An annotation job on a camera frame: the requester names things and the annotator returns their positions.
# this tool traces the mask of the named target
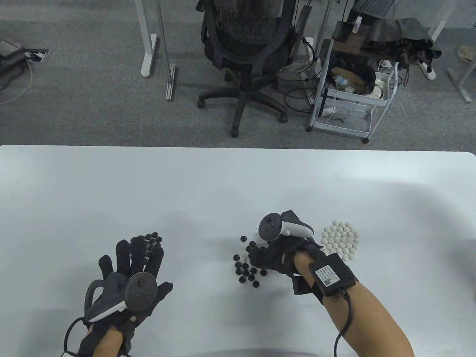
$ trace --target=gray carpet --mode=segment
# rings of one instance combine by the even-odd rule
[[[444,29],[438,38],[442,58],[435,81],[412,67],[407,88],[400,88],[368,145],[317,130],[305,132],[308,116],[289,111],[280,124],[276,113],[250,105],[239,138],[229,136],[235,100],[216,99],[196,107],[200,91],[220,85],[223,73],[203,54],[202,14],[195,0],[163,0],[169,54],[177,64],[174,99],[165,101],[165,69],[158,56],[150,78],[140,76],[143,45],[133,0],[0,0],[0,35],[27,47],[52,48],[45,64],[33,66],[31,89],[0,105],[0,144],[247,147],[289,149],[463,150],[476,153],[476,102],[465,104],[445,68],[463,69],[456,58],[462,44],[476,45],[475,6],[458,9],[462,29]],[[336,19],[344,2],[336,5]],[[312,35],[316,4],[308,35]],[[404,12],[407,8],[398,8]],[[283,77],[292,76],[286,70]],[[7,100],[24,88],[24,75],[0,95]],[[294,86],[282,83],[283,88]],[[476,99],[476,73],[466,87]],[[283,96],[266,89],[280,100]],[[306,109],[305,101],[300,104]]]

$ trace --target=white cable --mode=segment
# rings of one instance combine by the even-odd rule
[[[30,84],[24,89],[24,91],[22,93],[20,93],[19,95],[17,95],[16,97],[6,101],[6,102],[0,102],[0,104],[7,104],[7,103],[11,103],[13,102],[14,100],[20,98],[23,94],[26,93],[26,91],[28,89],[30,89],[32,83],[33,83],[33,71],[31,70],[31,67],[30,67],[30,61],[26,60],[27,64],[28,64],[28,68],[30,69],[30,75],[31,75],[31,79],[30,79]]]

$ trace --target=metal cart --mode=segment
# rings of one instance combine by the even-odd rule
[[[335,43],[334,39],[330,40],[330,45],[326,53],[326,60],[324,62],[320,77],[321,79],[325,79],[327,77],[330,57],[333,50],[350,54],[357,54],[359,56],[365,56],[370,59],[376,59],[377,57],[380,57],[375,54],[365,53],[360,50],[360,47],[364,42],[365,37],[370,28],[370,26],[362,25],[359,29],[359,32],[357,34],[352,33],[349,36],[347,42],[345,43]],[[387,82],[387,94],[383,99],[375,99],[368,96],[339,91],[337,89],[328,89],[326,91],[327,93],[323,93],[326,81],[320,80],[316,92],[316,97],[314,98],[314,110],[312,113],[312,118],[309,123],[309,127],[307,128],[307,131],[310,132],[313,128],[318,128],[336,133],[352,135],[362,138],[362,142],[364,144],[367,144],[370,141],[370,138],[374,134],[375,130],[377,129],[378,125],[380,124],[383,116],[387,112],[388,107],[392,103],[398,88],[398,62],[394,58],[382,59],[390,60],[394,63],[393,70],[391,73],[391,77],[394,79],[393,88],[389,89]],[[330,122],[330,120],[321,116],[323,109],[323,106],[321,104],[322,101],[324,101],[324,104],[326,104],[326,99],[328,107],[335,106],[338,109],[347,109],[348,111],[353,110],[355,112],[363,113],[364,117],[355,119],[354,121],[352,121],[350,118],[346,119],[346,123],[344,125],[343,123],[338,123],[337,121]],[[383,110],[380,112],[378,118],[373,121],[372,115],[374,114],[377,107],[383,107]]]

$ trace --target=white table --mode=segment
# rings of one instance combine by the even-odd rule
[[[132,356],[330,356],[337,332],[313,296],[234,274],[239,236],[293,209],[318,237],[334,219],[359,229],[349,265],[416,356],[474,356],[475,183],[462,152],[2,146],[1,355],[59,356],[98,259],[156,230],[159,282],[175,287]],[[342,341],[339,355],[355,354]]]

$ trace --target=chair base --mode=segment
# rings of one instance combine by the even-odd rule
[[[279,121],[281,123],[288,121],[288,111],[283,104],[263,93],[258,92],[258,90],[264,88],[268,84],[277,83],[278,78],[276,76],[263,77],[253,82],[249,73],[241,73],[241,78],[238,81],[237,76],[232,71],[227,70],[225,80],[233,81],[236,87],[217,88],[200,93],[198,96],[197,107],[201,109],[204,108],[206,99],[237,98],[238,105],[235,111],[235,116],[233,117],[231,129],[232,137],[236,138],[239,135],[241,116],[243,115],[243,110],[249,101],[265,105],[279,112]]]

